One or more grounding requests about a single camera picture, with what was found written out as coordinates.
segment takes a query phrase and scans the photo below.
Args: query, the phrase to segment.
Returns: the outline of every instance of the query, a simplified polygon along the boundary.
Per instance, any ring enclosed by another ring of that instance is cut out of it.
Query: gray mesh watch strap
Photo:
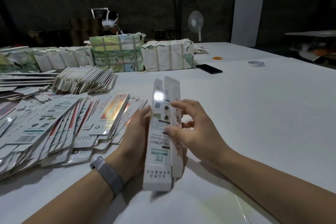
[[[105,160],[99,156],[95,158],[91,163],[90,167],[96,168],[97,171],[103,178],[107,181],[107,183],[110,185],[114,196],[118,195],[121,189],[124,186],[124,182],[121,180],[121,178],[116,174],[114,169],[109,166]]]

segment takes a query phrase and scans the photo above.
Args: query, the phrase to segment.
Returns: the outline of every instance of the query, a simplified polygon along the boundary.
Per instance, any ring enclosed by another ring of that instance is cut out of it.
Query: smartphone
[[[219,74],[222,73],[222,70],[216,69],[215,67],[209,66],[207,64],[197,65],[196,68],[202,69],[209,74]]]

